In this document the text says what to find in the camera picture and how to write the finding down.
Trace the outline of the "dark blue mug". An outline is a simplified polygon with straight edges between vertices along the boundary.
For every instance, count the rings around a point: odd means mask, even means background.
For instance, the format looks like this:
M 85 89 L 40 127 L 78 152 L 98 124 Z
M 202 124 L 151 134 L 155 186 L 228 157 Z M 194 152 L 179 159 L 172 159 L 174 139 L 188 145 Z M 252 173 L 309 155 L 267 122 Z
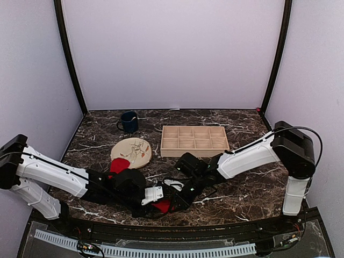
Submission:
M 116 124 L 118 130 L 125 133 L 135 133 L 138 130 L 138 115 L 134 111 L 127 111 L 123 113 Z

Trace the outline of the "black front table rail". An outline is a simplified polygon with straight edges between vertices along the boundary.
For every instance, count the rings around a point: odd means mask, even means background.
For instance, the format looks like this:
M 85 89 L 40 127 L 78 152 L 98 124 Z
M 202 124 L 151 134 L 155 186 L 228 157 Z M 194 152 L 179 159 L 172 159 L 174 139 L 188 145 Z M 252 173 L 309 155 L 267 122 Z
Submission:
M 186 211 L 161 218 L 133 218 L 118 206 L 77 203 L 69 207 L 72 234 L 89 240 L 113 241 L 116 238 L 139 240 L 197 240 L 236 237 L 259 239 L 296 231 L 295 224 L 307 223 L 307 231 L 322 227 L 319 210 L 304 208 L 296 217 L 281 215 L 275 205 L 226 206 L 224 202 L 193 204 Z

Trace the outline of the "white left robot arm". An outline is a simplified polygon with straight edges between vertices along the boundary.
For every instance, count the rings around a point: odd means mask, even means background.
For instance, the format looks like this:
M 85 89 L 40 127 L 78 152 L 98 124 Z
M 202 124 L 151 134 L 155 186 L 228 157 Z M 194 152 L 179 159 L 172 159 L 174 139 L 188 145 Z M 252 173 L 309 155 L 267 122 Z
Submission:
M 49 195 L 38 182 L 59 188 L 88 202 L 126 207 L 133 217 L 150 214 L 152 188 L 136 169 L 116 173 L 100 173 L 76 168 L 37 152 L 19 134 L 1 147 L 1 189 L 10 190 L 46 219 L 54 220 L 64 234 L 72 234 L 76 223 L 69 218 L 69 206 Z

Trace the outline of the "left black frame post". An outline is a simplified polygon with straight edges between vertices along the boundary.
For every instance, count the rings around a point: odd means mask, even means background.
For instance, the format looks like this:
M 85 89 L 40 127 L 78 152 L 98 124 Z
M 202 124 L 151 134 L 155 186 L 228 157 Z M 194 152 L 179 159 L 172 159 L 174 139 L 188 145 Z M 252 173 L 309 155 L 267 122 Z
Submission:
M 79 107 L 81 109 L 83 116 L 85 116 L 88 113 L 88 109 L 87 109 L 87 106 L 82 94 L 81 86 L 77 77 L 76 68 L 75 68 L 74 60 L 71 53 L 65 18 L 63 15 L 62 1 L 54 0 L 53 2 L 54 2 L 55 16 L 56 16 L 56 21 L 58 24 L 61 45 L 62 45 L 62 49 L 64 53 L 64 58 L 67 64 L 67 68 L 69 71 L 69 76 L 74 88 L 74 92 L 75 92 Z

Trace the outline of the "cream plate with bird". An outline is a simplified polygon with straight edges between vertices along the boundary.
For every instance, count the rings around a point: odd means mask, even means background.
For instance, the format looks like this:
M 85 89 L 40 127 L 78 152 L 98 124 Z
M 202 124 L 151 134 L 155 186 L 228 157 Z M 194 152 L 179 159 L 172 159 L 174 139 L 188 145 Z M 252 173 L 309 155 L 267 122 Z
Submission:
M 111 160 L 122 158 L 130 163 L 130 169 L 147 165 L 152 159 L 152 148 L 148 141 L 141 138 L 128 138 L 119 141 L 111 149 Z

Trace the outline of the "right black frame post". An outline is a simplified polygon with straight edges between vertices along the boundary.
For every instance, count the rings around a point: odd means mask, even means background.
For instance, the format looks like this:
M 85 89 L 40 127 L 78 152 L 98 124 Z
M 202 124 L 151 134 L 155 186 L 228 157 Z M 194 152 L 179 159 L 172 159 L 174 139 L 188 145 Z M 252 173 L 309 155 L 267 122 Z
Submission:
M 277 80 L 278 71 L 280 68 L 280 64 L 282 61 L 282 56 L 284 52 L 284 46 L 287 38 L 288 28 L 289 28 L 289 22 L 291 17 L 291 10 L 292 10 L 292 0 L 285 0 L 284 1 L 284 9 L 283 9 L 283 16 L 282 16 L 282 22 L 281 22 L 281 28 L 279 32 L 277 47 L 276 47 L 276 53 L 273 61 L 273 65 L 271 68 L 271 73 L 269 76 L 269 81 L 267 84 L 266 92 L 264 94 L 264 98 L 262 101 L 262 105 L 260 107 L 260 115 L 261 117 L 264 117 L 269 105 L 269 102 L 271 100 L 273 89 Z

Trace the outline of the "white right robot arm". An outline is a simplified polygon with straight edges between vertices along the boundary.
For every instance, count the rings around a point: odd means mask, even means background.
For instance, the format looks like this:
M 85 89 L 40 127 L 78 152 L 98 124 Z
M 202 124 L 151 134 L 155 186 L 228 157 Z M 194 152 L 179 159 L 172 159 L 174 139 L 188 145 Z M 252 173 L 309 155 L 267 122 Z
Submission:
M 207 187 L 230 180 L 260 166 L 281 162 L 288 171 L 282 215 L 274 222 L 279 233 L 286 233 L 295 224 L 318 161 L 313 140 L 303 133 L 305 127 L 291 126 L 284 121 L 263 137 L 233 151 L 225 151 L 206 163 L 191 153 L 183 154 L 175 168 L 188 177 L 186 184 L 172 195 L 169 212 L 186 210 Z

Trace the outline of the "wooden compartment tray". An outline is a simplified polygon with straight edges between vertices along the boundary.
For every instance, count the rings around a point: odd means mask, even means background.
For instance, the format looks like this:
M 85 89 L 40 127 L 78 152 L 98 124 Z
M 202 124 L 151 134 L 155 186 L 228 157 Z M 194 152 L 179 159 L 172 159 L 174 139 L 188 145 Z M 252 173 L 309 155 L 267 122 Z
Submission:
M 225 128 L 222 126 L 164 126 L 160 153 L 162 157 L 213 157 L 229 151 Z

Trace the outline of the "black frame post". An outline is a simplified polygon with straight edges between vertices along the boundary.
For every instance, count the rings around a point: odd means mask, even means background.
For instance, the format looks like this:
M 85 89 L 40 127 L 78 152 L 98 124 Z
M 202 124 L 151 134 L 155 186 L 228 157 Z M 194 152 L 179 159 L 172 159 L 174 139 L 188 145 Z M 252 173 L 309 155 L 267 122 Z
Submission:
M 54 0 L 53 2 L 54 2 L 55 16 L 56 16 L 56 21 L 58 24 L 61 45 L 62 45 L 62 49 L 64 53 L 64 58 L 67 64 L 67 68 L 69 71 L 69 76 L 74 88 L 74 92 L 75 92 L 79 107 L 81 109 L 83 116 L 85 116 L 88 113 L 88 109 L 87 109 L 87 106 L 82 94 L 81 86 L 77 77 L 76 68 L 75 68 L 74 60 L 71 53 L 65 18 L 63 15 L 62 1 Z
M 284 46 L 287 38 L 288 28 L 289 28 L 289 22 L 291 17 L 291 10 L 292 10 L 292 0 L 285 0 L 284 1 L 284 9 L 283 9 L 283 16 L 282 16 L 282 22 L 281 22 L 281 28 L 279 32 L 277 47 L 276 47 L 276 53 L 273 61 L 273 65 L 271 68 L 271 73 L 269 76 L 269 81 L 267 84 L 266 92 L 264 94 L 264 98 L 262 101 L 262 105 L 260 107 L 260 115 L 261 117 L 264 117 L 269 105 L 269 102 L 271 100 L 273 89 L 277 80 L 278 71 L 280 68 L 280 64 L 282 61 L 282 56 L 284 52 Z

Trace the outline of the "red sock on plate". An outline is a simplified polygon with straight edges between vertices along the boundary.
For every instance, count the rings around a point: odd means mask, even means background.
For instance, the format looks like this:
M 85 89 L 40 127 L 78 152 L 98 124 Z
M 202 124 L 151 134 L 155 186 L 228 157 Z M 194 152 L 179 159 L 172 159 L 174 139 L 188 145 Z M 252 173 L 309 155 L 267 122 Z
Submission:
M 110 166 L 110 174 L 109 174 L 109 178 L 112 178 L 113 174 L 120 174 L 123 170 L 128 169 L 130 166 L 130 162 L 127 159 L 123 159 L 123 158 L 116 158 L 113 159 L 111 162 L 111 166 Z

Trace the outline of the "red sock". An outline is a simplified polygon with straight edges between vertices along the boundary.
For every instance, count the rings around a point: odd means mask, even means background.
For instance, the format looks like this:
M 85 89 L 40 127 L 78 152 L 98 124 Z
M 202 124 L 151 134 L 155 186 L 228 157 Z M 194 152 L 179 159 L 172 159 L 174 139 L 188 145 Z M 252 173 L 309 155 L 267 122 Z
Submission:
M 156 203 L 152 203 L 152 206 L 157 208 L 161 213 L 169 212 L 170 205 L 171 205 L 171 200 L 168 200 L 168 199 L 161 200 Z
M 109 174 L 109 178 L 112 178 L 113 174 L 120 174 L 123 170 L 128 169 L 130 166 L 130 162 L 127 159 L 123 159 L 123 158 L 116 158 L 113 159 L 111 162 L 111 166 L 110 166 L 110 174 Z

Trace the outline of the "small circuit board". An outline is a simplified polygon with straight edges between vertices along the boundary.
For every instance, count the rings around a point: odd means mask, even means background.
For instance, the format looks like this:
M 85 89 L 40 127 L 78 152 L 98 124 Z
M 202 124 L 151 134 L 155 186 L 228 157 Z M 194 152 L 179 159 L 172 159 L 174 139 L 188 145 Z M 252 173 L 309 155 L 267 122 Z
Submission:
M 99 247 L 93 243 L 88 243 L 84 241 L 77 242 L 77 250 L 83 254 L 99 254 Z

